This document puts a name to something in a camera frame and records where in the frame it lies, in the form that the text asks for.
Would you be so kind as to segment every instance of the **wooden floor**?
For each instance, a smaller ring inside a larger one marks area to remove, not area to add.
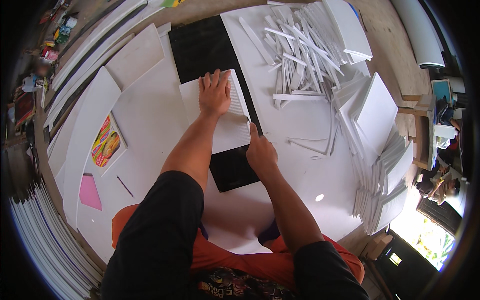
[[[413,103],[403,101],[401,97],[402,95],[432,94],[428,71],[422,70],[417,66],[408,35],[392,3],[389,0],[347,1],[350,2],[360,13],[367,38],[372,48],[373,59],[367,63],[369,70],[371,74],[374,72],[379,73],[397,105],[405,107],[411,107],[413,105]],[[77,16],[79,22],[72,30],[72,36],[80,31],[95,15],[101,13],[114,2],[115,1],[106,2],[105,0],[74,1],[71,12],[79,11],[80,13]],[[312,1],[289,0],[288,2],[306,3]],[[188,0],[175,9],[165,9],[160,11],[135,27],[131,32],[137,34],[151,23],[160,26],[167,22],[171,22],[172,27],[175,27],[211,17],[222,12],[263,4],[266,4],[266,0]],[[95,25],[92,26],[87,33],[77,40],[77,42],[60,60],[60,66],[68,61],[95,27]],[[48,103],[53,94],[53,91],[50,91],[47,94],[46,103]],[[35,117],[36,145],[40,159],[39,169],[44,176],[56,208],[60,215],[65,219],[62,199],[48,165],[47,145],[43,141],[42,127],[46,117],[47,116],[44,115],[40,109]],[[413,121],[413,116],[398,114],[396,123],[401,135],[415,136],[415,123]],[[408,182],[411,183],[413,181],[416,172],[416,167],[412,165],[407,174]],[[97,257],[95,252],[83,239],[82,235],[71,228],[70,230],[73,232],[77,240],[79,240],[80,244],[86,249],[87,253],[102,269],[105,270],[106,265]],[[346,235],[339,241],[339,243],[352,251],[355,255],[359,255],[370,239],[371,237],[368,237],[360,226],[355,231]]]

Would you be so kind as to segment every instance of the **hand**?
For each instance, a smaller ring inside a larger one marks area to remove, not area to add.
[[[219,82],[220,69],[216,69],[211,84],[210,73],[205,74],[205,82],[201,77],[198,79],[198,85],[200,86],[200,96],[198,97],[200,113],[217,118],[227,113],[231,102],[231,85],[228,81],[231,73],[230,70],[226,71]]]
[[[270,175],[278,172],[278,154],[272,143],[264,136],[259,137],[257,126],[250,123],[250,146],[247,151],[247,160],[258,178],[264,181]]]

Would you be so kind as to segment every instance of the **man's right hand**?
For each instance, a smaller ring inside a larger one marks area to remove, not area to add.
[[[250,146],[247,151],[247,159],[250,167],[255,171],[258,178],[264,181],[270,175],[278,172],[278,155],[272,143],[264,136],[258,136],[257,126],[250,123]]]

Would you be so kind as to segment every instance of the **person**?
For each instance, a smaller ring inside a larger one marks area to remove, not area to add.
[[[322,234],[280,173],[275,148],[254,124],[247,159],[274,208],[276,219],[261,234],[273,253],[236,255],[202,235],[213,134],[230,105],[229,75],[220,80],[216,70],[211,83],[209,73],[205,81],[199,78],[199,117],[145,199],[114,218],[116,250],[102,299],[368,299],[359,283],[361,262]]]
[[[431,171],[422,170],[422,181],[417,183],[417,189],[423,198],[442,205],[447,197],[456,197],[460,194],[460,181],[452,179],[450,167],[443,167],[438,160]]]

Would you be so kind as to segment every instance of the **pink foam piece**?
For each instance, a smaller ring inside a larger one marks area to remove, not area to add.
[[[92,175],[85,174],[82,178],[82,185],[80,186],[80,202],[89,207],[102,210],[102,203],[100,202],[95,179]]]

